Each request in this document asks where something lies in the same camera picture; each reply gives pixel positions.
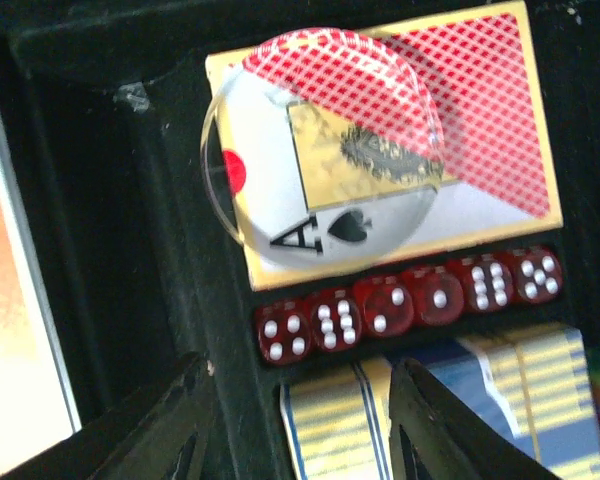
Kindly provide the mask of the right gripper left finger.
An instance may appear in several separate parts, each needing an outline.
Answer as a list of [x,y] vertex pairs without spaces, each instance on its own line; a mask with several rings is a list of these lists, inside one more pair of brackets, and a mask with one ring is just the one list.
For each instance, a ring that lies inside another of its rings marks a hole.
[[209,360],[184,355],[166,378],[1,477],[199,479],[215,420]]

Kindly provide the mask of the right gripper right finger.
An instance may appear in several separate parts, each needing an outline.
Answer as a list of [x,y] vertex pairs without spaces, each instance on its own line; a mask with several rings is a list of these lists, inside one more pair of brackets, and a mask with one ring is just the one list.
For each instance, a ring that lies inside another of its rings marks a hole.
[[394,366],[389,391],[395,479],[555,479],[502,438],[414,359]]

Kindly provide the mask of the blue gold card deck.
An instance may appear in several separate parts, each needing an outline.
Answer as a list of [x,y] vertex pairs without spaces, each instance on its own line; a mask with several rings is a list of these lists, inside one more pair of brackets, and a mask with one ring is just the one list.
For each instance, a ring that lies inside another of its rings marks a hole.
[[390,376],[408,357],[558,477],[600,479],[600,428],[582,335],[559,323],[441,341],[282,386],[296,478],[394,478]]

